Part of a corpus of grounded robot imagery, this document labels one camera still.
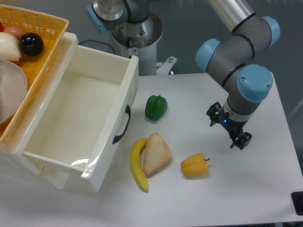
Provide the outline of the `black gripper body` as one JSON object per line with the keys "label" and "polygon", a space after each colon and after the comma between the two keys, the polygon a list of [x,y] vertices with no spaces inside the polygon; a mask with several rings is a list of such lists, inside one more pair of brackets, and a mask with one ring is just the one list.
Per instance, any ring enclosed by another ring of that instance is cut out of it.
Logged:
{"label": "black gripper body", "polygon": [[243,131],[243,127],[249,120],[249,115],[235,112],[228,104],[224,104],[223,107],[218,104],[218,109],[219,123],[228,131],[230,138],[247,140],[249,135]]}

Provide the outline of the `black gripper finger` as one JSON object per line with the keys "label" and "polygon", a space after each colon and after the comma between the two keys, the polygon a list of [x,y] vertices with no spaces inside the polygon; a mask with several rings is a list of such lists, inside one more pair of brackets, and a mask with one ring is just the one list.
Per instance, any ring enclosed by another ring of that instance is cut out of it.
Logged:
{"label": "black gripper finger", "polygon": [[207,110],[206,115],[210,119],[210,127],[214,126],[217,123],[220,124],[221,110],[222,110],[222,106],[219,102],[214,103]]}
{"label": "black gripper finger", "polygon": [[241,132],[240,134],[231,133],[230,138],[232,139],[230,148],[237,147],[240,150],[243,150],[249,145],[252,135],[248,132]]}

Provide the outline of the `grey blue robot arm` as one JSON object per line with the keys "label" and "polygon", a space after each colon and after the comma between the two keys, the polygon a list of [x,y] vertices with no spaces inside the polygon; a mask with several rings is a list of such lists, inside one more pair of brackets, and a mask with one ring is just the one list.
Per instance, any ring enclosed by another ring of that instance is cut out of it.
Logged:
{"label": "grey blue robot arm", "polygon": [[[232,36],[225,42],[209,39],[196,52],[197,65],[228,93],[223,105],[213,104],[206,114],[211,124],[228,131],[232,146],[243,149],[252,138],[243,127],[273,85],[271,72],[249,61],[278,41],[280,26],[271,17],[259,17],[244,0],[209,3]],[[156,44],[163,28],[147,0],[95,0],[86,12],[100,33],[112,34],[124,57],[138,57],[139,75],[160,72]]]}

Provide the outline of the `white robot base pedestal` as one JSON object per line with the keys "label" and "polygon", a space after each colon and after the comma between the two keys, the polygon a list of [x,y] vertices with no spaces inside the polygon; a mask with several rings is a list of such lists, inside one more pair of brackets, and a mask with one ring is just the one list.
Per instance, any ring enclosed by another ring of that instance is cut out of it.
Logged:
{"label": "white robot base pedestal", "polygon": [[153,13],[135,24],[124,22],[112,29],[112,36],[119,44],[121,55],[139,59],[140,76],[172,75],[177,58],[169,56],[166,61],[157,60],[157,43],[163,34],[161,20]]}

